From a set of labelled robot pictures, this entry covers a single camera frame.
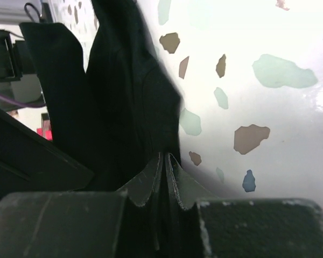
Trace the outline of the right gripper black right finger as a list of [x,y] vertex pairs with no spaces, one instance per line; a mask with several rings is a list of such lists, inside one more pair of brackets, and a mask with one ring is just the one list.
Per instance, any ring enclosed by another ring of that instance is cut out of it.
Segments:
[[222,199],[164,157],[172,257],[323,257],[323,210],[307,199]]

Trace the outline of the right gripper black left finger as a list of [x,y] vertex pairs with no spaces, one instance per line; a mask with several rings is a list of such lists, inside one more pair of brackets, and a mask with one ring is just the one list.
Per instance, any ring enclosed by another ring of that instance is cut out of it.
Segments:
[[154,257],[163,155],[115,192],[12,193],[0,201],[0,257]]

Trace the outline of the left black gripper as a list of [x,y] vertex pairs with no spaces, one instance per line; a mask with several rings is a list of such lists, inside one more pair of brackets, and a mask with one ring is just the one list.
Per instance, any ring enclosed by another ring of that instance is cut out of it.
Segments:
[[0,199],[12,192],[82,189],[93,176],[0,109]]

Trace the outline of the black t shirt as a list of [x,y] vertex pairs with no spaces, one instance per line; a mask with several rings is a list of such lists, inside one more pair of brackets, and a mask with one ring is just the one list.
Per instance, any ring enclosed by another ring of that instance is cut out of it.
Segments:
[[53,143],[114,191],[159,152],[180,159],[181,97],[152,55],[135,1],[93,1],[99,20],[87,68],[63,24],[21,23],[51,119]]

